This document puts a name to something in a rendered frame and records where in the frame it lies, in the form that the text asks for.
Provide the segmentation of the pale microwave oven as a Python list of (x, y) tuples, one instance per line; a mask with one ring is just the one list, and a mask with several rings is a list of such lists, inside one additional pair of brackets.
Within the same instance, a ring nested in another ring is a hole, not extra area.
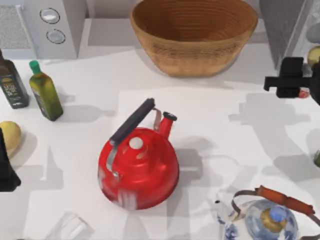
[[(58, 23), (40, 18), (40, 10), (47, 8), (59, 12)], [(75, 59), (87, 12), (87, 0), (0, 0), (0, 49), (13, 60)], [(46, 33), (53, 29), (65, 34), (64, 43), (47, 39)]]

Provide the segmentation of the grey cabinet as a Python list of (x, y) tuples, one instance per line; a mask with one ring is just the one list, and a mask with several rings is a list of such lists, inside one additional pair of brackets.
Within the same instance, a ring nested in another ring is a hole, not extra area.
[(320, 0), (259, 0), (275, 69), (320, 46)]

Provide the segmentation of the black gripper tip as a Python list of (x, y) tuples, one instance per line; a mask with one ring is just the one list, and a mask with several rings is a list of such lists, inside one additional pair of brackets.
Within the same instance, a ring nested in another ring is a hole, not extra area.
[(3, 131), (0, 128), (0, 193), (13, 192), (21, 183), (9, 161)]

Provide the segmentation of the green oil bottle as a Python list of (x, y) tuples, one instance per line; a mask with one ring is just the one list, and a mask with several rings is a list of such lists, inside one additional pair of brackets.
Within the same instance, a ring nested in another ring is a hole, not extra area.
[(54, 122), (64, 113), (54, 82), (50, 76), (42, 72), (37, 60), (31, 60), (29, 67), (32, 71), (29, 85), (38, 107), (45, 118)]

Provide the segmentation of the blue and white kettle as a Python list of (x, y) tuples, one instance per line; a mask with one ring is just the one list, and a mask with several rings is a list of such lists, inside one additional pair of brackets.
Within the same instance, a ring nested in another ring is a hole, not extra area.
[(320, 240), (320, 233), (300, 236), (294, 216), (294, 212), (304, 214), (320, 227), (312, 205), (262, 185), (239, 190), (233, 198), (240, 196), (259, 199), (242, 204), (233, 199), (230, 207), (219, 199), (214, 202), (219, 240)]

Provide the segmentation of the clear glass cup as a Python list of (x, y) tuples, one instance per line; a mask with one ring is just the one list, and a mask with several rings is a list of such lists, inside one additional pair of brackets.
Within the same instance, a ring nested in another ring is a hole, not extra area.
[(66, 212), (44, 240), (89, 240), (94, 232), (83, 218), (76, 213)]

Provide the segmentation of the pale yellow round bread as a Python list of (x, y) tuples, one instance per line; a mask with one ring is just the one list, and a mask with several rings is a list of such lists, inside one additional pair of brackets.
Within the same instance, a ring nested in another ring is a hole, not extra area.
[(0, 122), (0, 128), (3, 133), (6, 152), (10, 158), (16, 152), (21, 142), (22, 130), (20, 126), (13, 121)]

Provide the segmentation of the brown woven basket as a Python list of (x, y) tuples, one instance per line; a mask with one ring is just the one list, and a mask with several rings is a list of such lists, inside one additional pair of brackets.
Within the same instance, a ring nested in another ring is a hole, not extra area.
[(141, 0), (130, 14), (153, 64), (171, 77), (210, 77), (236, 59), (258, 24), (244, 0)]

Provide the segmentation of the yellow-green round fruit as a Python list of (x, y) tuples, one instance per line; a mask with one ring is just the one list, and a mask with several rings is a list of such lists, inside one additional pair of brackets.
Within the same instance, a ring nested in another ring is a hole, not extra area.
[(307, 64), (310, 68), (320, 61), (320, 45), (312, 47), (307, 54)]

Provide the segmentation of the round microwave knob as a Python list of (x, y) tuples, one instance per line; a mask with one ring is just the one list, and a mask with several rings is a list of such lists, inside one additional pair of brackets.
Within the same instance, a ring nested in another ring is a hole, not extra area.
[(66, 41), (65, 34), (58, 29), (52, 29), (46, 33), (46, 38), (53, 44), (60, 45)]
[(53, 8), (41, 9), (39, 16), (47, 24), (56, 24), (60, 21), (59, 12)]

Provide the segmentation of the dark bottle with label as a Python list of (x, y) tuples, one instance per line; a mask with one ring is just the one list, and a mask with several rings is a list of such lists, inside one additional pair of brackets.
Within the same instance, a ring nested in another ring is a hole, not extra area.
[(15, 64), (0, 49), (0, 87), (12, 109), (29, 106), (30, 99)]

